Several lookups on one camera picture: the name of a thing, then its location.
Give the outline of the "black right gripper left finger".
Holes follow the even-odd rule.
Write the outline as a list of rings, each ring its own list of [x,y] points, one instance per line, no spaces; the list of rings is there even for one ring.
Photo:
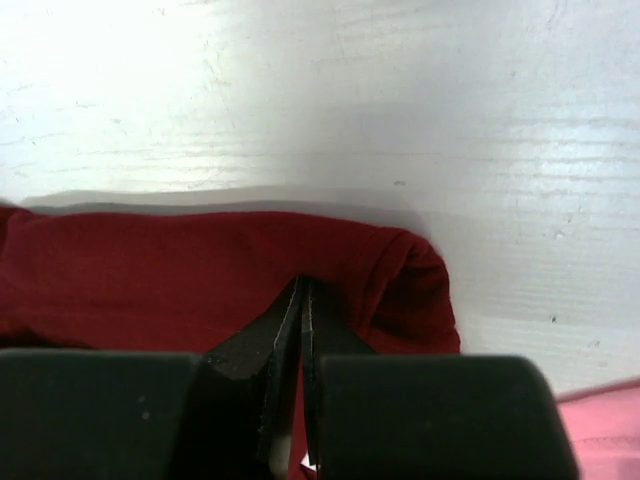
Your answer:
[[[267,463],[291,425],[300,357],[303,280],[292,280],[267,310],[204,355],[238,392],[249,453]]]

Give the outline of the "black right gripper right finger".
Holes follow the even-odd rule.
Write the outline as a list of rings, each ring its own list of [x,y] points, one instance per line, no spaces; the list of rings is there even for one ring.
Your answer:
[[[324,284],[308,281],[301,314],[301,361],[303,370],[304,420],[308,459],[319,464],[320,360],[326,355],[372,355],[339,315],[337,300]]]

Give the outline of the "dark red t shirt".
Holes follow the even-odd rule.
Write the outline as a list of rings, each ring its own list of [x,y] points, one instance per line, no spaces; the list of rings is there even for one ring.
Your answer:
[[[1,475],[267,479],[204,355],[294,279],[372,355],[320,360],[321,479],[443,479],[460,338],[443,259],[403,229],[287,212],[1,210]],[[290,477],[308,459],[300,357]]]

